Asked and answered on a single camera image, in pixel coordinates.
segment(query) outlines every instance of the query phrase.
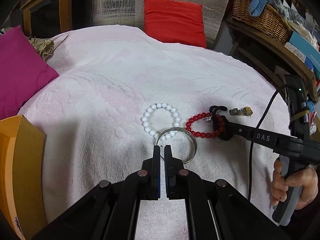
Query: pink cushion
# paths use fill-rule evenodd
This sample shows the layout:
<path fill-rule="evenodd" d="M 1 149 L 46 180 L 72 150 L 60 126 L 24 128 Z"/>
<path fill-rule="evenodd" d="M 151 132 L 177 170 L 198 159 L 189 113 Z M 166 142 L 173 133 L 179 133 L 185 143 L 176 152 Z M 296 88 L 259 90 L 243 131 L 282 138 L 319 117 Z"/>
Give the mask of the pink cushion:
<path fill-rule="evenodd" d="M 58 76 L 20 26 L 0 36 L 0 120 L 16 115 L 26 101 Z"/>

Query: white blanket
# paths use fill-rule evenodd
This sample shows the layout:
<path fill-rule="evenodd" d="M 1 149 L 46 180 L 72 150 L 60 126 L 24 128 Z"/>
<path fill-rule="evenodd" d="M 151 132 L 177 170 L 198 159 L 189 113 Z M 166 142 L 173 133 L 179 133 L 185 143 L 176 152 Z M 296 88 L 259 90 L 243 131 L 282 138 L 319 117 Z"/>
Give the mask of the white blanket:
<path fill-rule="evenodd" d="M 56 36 L 59 41 L 66 34 Z M 127 26 L 97 26 L 69 32 L 48 64 L 59 74 L 20 110 L 47 137 L 43 159 L 43 198 L 48 222 L 80 199 L 100 180 L 121 181 L 152 157 L 153 137 L 141 123 L 153 103 L 175 106 L 182 123 L 211 105 L 250 106 L 251 117 L 230 121 L 256 126 L 275 89 L 248 65 L 214 51 L 166 44 Z M 172 126 L 164 109 L 150 118 L 156 130 Z M 261 128 L 289 134 L 287 106 L 277 96 Z M 212 131 L 209 123 L 194 130 Z M 248 191 L 248 141 L 198 138 L 198 153 L 185 165 L 201 178 L 225 179 L 241 194 Z M 182 133 L 165 141 L 185 158 L 189 142 Z M 271 217 L 269 185 L 277 155 L 253 148 L 252 203 Z M 184 201 L 165 196 L 143 201 L 136 239 L 187 239 Z"/>

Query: metal bracelet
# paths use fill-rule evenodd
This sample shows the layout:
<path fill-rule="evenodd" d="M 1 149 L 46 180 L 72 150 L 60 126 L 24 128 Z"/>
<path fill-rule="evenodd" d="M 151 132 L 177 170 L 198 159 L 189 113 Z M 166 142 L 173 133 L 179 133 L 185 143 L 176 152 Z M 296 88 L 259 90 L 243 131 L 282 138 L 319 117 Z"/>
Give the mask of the metal bracelet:
<path fill-rule="evenodd" d="M 157 142 L 156 142 L 156 145 L 158 145 L 158 142 L 159 142 L 160 137 L 163 136 L 164 134 L 170 132 L 170 131 L 183 132 L 183 133 L 185 133 L 186 135 L 188 135 L 188 136 L 190 137 L 190 139 L 192 140 L 193 145 L 194 145 L 194 147 L 195 147 L 195 151 L 194 151 L 192 157 L 191 157 L 189 160 L 183 162 L 183 164 L 187 164 L 187 163 L 191 162 L 192 159 L 193 159 L 193 158 L 195 157 L 195 155 L 196 155 L 196 152 L 197 152 L 197 149 L 198 149 L 198 143 L 197 143 L 196 138 L 192 135 L 192 133 L 189 132 L 189 131 L 186 130 L 186 129 L 183 129 L 183 128 L 181 128 L 181 127 L 172 127 L 172 128 L 167 129 L 167 130 L 164 130 L 164 131 L 159 135 L 159 137 L 158 137 L 158 139 L 157 139 Z"/>

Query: red pillow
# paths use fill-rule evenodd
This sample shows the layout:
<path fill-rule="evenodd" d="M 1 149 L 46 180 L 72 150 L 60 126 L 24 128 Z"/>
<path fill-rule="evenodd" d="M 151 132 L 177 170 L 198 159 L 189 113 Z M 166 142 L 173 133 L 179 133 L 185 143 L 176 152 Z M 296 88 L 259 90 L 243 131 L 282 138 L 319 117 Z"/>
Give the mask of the red pillow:
<path fill-rule="evenodd" d="M 207 47 L 201 4 L 144 0 L 144 32 L 162 42 Z"/>
<path fill-rule="evenodd" d="M 16 115 L 26 101 L 58 76 L 20 26 L 0 36 L 0 120 Z"/>

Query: human hand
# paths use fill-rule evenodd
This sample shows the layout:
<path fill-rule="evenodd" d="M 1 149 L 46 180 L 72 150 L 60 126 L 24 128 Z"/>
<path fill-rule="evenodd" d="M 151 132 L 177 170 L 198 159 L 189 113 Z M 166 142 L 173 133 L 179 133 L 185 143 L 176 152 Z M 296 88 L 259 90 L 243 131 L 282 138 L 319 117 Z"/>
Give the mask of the human hand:
<path fill-rule="evenodd" d="M 299 198 L 297 209 L 302 209 L 311 203 L 318 195 L 318 175 L 312 167 L 297 171 L 289 176 L 286 180 L 281 176 L 281 161 L 276 159 L 273 167 L 273 179 L 271 183 L 271 203 L 276 206 L 279 201 L 284 202 L 287 199 L 289 187 L 303 186 L 301 196 Z"/>

